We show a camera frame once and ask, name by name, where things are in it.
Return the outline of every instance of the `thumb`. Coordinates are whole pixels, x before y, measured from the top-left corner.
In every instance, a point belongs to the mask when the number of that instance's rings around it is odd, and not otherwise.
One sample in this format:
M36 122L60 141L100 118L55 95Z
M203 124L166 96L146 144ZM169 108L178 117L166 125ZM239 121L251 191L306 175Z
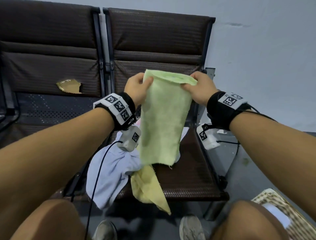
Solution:
M144 82L143 82L143 86L145 87L145 89L149 89L149 87L153 84L154 78L153 77L149 77L147 78Z
M191 84L188 84L188 83L183 83L181 84L181 88L189 93L192 93L193 90L194 90L194 87L195 86L192 86Z

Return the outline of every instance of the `shoe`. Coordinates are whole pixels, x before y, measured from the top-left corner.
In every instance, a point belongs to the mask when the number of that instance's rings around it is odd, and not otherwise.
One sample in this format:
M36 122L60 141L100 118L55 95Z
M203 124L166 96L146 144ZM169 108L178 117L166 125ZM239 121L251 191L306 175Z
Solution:
M205 240L203 227L196 216L185 216L179 227L181 240Z
M103 220L98 225L92 240L117 240L118 236L116 233L116 228L112 222L109 220Z

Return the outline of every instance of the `finger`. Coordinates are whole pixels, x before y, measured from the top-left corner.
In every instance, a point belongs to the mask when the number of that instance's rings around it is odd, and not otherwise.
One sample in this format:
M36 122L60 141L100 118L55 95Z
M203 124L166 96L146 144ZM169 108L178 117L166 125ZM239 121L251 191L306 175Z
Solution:
M133 80L142 83L144 77L144 73L137 73L136 75L132 76Z
M196 80L198 80L200 77L202 77L204 75L204 73L201 73L199 71L196 71L194 73L192 73L190 76L195 78Z
M181 84L181 88L189 93L192 93L193 90L194 90L194 87L195 86L192 86L191 84L188 84L188 83L183 83Z
M144 85L145 89L149 89L149 87L153 84L154 78L149 77L147 78L142 85Z

